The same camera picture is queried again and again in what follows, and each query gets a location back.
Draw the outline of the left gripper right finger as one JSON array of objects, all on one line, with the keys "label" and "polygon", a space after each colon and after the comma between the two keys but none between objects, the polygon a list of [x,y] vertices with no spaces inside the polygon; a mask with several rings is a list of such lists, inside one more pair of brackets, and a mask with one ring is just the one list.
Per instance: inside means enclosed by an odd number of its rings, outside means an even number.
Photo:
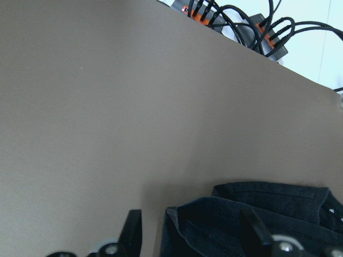
[{"label": "left gripper right finger", "polygon": [[246,256],[271,256],[272,235],[252,209],[240,211],[240,243]]}]

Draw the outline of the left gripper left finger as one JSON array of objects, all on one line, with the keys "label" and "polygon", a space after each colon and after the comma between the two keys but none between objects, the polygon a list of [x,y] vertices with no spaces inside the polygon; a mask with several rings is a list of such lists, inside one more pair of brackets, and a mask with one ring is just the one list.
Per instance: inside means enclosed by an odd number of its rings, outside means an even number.
[{"label": "left gripper left finger", "polygon": [[142,211],[133,209],[128,212],[118,243],[126,256],[139,257],[142,247]]}]

